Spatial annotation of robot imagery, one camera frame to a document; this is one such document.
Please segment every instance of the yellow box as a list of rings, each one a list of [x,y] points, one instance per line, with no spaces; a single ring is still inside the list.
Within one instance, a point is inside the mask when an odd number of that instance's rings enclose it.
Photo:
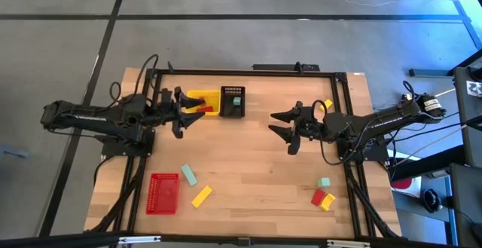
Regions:
[[[327,194],[325,198],[323,199],[322,203],[319,205],[323,210],[329,211],[330,210],[330,205],[333,203],[333,201],[336,199],[335,196],[332,194]]]
[[[208,185],[206,187],[203,188],[203,190],[196,196],[196,198],[194,198],[194,200],[192,200],[191,204],[193,204],[193,206],[195,206],[196,208],[198,208],[201,203],[208,197],[209,194],[211,194],[211,187],[209,187]]]
[[[331,100],[325,100],[325,105],[326,105],[326,109],[330,108],[331,105],[333,105],[333,102]],[[319,106],[319,109],[321,111],[324,111],[325,109],[323,108],[323,105],[320,105]]]
[[[206,112],[208,116],[218,116],[221,108],[221,91],[220,90],[189,90],[188,97],[204,98],[205,104],[186,109],[186,113],[195,113],[197,109],[207,106],[212,107],[212,112]]]

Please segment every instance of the sticker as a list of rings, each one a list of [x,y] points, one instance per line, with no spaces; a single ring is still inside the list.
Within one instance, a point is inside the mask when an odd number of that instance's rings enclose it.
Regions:
[[[425,107],[425,110],[426,110],[427,112],[430,112],[430,111],[433,110],[433,109],[438,109],[438,108],[441,108],[441,107],[442,107],[441,104],[434,104],[434,105],[426,106],[426,107]]]
[[[425,101],[425,102],[423,103],[423,105],[425,105],[425,106],[430,106],[430,105],[437,104],[437,103],[438,103],[438,100],[437,100],[437,99],[434,99],[434,100]]]
[[[482,97],[482,83],[467,81],[467,94]]]

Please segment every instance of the concrete floor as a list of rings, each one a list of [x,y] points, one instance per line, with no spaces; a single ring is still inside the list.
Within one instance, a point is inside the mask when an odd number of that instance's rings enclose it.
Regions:
[[[115,0],[1,0],[0,14],[110,14]],[[124,0],[121,14],[456,14],[442,0]],[[23,148],[28,159],[0,158],[0,238],[30,237],[38,230],[67,138],[44,132],[42,106],[54,100],[79,103],[89,81],[106,21],[0,21],[0,87],[3,90],[0,142]],[[391,105],[407,79],[416,92],[440,93],[450,79],[408,78],[411,68],[450,69],[476,51],[459,22],[383,21],[117,21],[94,105],[110,102],[108,86],[125,67],[141,66],[153,53],[160,68],[249,69],[254,63],[317,63],[324,71],[364,72],[375,108]],[[440,98],[456,112],[454,93]],[[456,123],[454,116],[432,128]],[[408,136],[411,132],[400,132]],[[410,154],[432,136],[400,142]],[[420,157],[460,144],[452,136]],[[101,145],[81,139],[53,234],[83,228]],[[402,231],[408,237],[410,230]]]

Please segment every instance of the wooden tabletop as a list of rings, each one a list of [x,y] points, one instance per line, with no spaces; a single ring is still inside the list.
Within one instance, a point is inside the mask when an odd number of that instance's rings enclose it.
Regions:
[[[123,95],[132,93],[139,69],[128,68],[122,81]],[[356,115],[372,113],[365,75],[349,73],[349,89]],[[322,160],[319,143],[302,139],[297,155],[268,124],[289,126],[270,118],[297,100],[310,106],[314,100],[333,100],[327,78],[256,76],[163,75],[161,87],[172,90],[218,90],[221,86],[246,87],[246,116],[223,119],[204,116],[176,139],[171,125],[156,128],[152,156],[148,158],[136,220],[136,233],[259,237],[353,237],[352,220],[343,166]],[[343,91],[339,87],[341,102]],[[337,160],[335,144],[325,143],[328,160]],[[85,228],[97,225],[117,200],[126,158],[114,158],[99,170]],[[198,183],[191,187],[181,171],[189,164]],[[148,186],[152,173],[179,173],[178,210],[175,215],[147,215]],[[328,212],[310,203],[316,182],[329,177],[324,188],[337,199]],[[390,228],[400,227],[386,171],[365,162],[371,203]],[[199,208],[191,201],[206,186],[213,192]],[[362,230],[366,233],[363,208],[358,202]],[[126,211],[122,228],[127,226]]]

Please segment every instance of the red basket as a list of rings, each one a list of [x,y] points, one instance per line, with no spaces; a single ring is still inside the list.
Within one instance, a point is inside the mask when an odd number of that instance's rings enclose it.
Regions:
[[[149,184],[146,214],[175,214],[178,206],[179,175],[153,173]]]

